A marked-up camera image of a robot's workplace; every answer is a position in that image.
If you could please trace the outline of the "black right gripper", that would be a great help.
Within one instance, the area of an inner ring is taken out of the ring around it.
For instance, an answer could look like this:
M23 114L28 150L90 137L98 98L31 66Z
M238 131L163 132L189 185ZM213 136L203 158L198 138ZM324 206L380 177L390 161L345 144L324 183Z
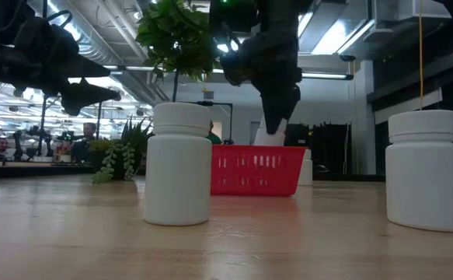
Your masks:
M288 121L301 98L302 70L298 67L298 38L284 31L261 32L244 40L237 50L220 55L225 78L233 86L251 82L259 91L268 135ZM269 87L287 87L285 90Z

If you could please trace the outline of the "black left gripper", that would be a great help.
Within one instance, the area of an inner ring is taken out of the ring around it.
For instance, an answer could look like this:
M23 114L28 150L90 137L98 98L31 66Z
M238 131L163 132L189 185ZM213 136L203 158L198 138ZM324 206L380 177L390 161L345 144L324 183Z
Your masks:
M118 91L94 86L85 79L69 83L65 74L55 69L64 58L70 60L71 77L105 77L110 70L74 51L66 32L40 17L31 17L0 31L0 82L17 88L41 89L45 94L61 94L67 114L79 115L83 107L107 100L121 99Z

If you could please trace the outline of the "white plastic pill bottle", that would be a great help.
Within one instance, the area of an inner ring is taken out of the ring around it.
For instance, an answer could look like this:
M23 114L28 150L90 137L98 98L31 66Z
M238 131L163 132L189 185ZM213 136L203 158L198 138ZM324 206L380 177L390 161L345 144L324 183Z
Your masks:
M269 135L267 133L265 117L262 117L260 126L256 130L256 137L253 144L263 146L283 146L286 127L287 120L282 118L276 132L273 135Z
M193 103L155 107L148 140L144 220L161 226L192 226L210 216L211 112Z
M313 183L313 163L310 149L305 150L298 178L298 186L312 186Z
M453 232L453 111L418 110L389 118L385 149L390 222Z

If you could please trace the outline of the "red slotted plastic basket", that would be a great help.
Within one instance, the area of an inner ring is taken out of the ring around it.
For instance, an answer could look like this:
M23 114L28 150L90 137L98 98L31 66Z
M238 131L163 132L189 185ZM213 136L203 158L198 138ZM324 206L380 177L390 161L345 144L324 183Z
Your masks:
M211 194L295 194L305 149L290 146L213 145Z

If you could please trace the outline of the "person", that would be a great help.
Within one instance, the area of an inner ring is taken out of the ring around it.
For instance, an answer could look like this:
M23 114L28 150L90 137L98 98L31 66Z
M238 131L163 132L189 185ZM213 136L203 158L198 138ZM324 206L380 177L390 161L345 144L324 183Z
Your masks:
M214 145L220 145L222 143L222 140L213 132L213 128L214 128L214 123L213 123L213 121L210 121L210 129L209 129L207 139L209 139L211 141L211 143Z
M9 141L7 138L0 138L0 156L8 161L13 161L15 159L16 148L9 147Z
M89 144L95 139L96 124L86 122L83 124L83 136L75 136L71 147L71 155L75 163L83 163L89 158Z

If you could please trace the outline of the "long ceiling light fixture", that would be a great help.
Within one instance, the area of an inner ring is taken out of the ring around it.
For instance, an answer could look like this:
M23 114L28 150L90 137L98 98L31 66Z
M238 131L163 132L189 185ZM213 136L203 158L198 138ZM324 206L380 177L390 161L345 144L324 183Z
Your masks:
M303 72L303 79L328 79L328 80L352 80L354 78L351 74L334 74L322 72Z

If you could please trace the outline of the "black cabinets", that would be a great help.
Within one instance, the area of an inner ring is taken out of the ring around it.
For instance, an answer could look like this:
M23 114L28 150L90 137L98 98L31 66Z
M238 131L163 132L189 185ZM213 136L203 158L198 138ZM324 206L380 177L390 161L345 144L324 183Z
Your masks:
M289 124L285 146L310 150L314 173L352 174L352 141L350 124Z

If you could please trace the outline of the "green succulent plant in pot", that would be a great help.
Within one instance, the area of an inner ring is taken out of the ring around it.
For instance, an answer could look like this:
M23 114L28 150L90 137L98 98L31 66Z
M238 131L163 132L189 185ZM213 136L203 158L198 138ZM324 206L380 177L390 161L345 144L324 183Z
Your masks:
M124 125L120 139L95 140L89 144L89 162L95 173L94 184L112 180L132 180L146 156L148 140L153 136L152 121L146 117L137 124L132 118Z

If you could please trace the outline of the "tall green leafy tree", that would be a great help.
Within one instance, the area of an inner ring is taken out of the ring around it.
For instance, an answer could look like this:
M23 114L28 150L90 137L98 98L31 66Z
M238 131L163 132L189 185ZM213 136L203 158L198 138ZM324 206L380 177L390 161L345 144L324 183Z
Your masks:
M144 65L158 78L172 72L172 101L179 77L203 81L219 66L219 49L209 30L208 14L191 0L154 0L142 10L136 42L147 50Z

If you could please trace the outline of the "dark office desk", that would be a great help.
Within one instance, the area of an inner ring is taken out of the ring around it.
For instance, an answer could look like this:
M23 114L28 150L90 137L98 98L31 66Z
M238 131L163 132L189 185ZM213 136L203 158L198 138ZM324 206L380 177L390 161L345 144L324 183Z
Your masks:
M27 162L0 162L0 179L20 177L47 177L73 174L93 173L91 166L27 163Z

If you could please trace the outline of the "large black metal frame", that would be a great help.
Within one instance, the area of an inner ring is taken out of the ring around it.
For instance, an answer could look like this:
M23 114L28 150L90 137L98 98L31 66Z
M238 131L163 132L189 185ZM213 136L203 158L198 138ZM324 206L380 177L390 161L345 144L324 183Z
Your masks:
M63 121L73 122L93 122L96 121L95 134L99 137L99 126L102 116L102 103L83 107L78 114L69 114L60 103L61 96L43 95L41 106L39 142L37 146L37 155L53 157L54 151L51 148L51 139L54 133L45 128L45 123L63 124Z

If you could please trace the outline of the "silver ceiling air duct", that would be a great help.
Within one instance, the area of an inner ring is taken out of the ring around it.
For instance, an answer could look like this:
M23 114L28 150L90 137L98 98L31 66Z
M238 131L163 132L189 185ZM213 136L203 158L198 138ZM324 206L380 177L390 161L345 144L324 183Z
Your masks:
M78 41L80 54L111 69L110 78L134 100L154 105L169 100L150 68L147 51L135 41L138 17L148 0L27 0L37 14L67 10L65 29Z

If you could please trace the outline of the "black metal stand frame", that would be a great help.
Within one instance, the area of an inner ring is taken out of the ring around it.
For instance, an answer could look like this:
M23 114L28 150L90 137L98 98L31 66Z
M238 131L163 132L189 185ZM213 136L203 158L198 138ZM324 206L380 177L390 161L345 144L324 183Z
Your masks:
M227 113L227 115L229 116L229 137L225 140L225 145L233 145L234 144L234 140L232 139L233 104L232 103L217 103L217 102L207 101L207 100L196 101L196 102L193 102L193 104L201 105L204 107L214 107L214 106L229 107L229 112Z

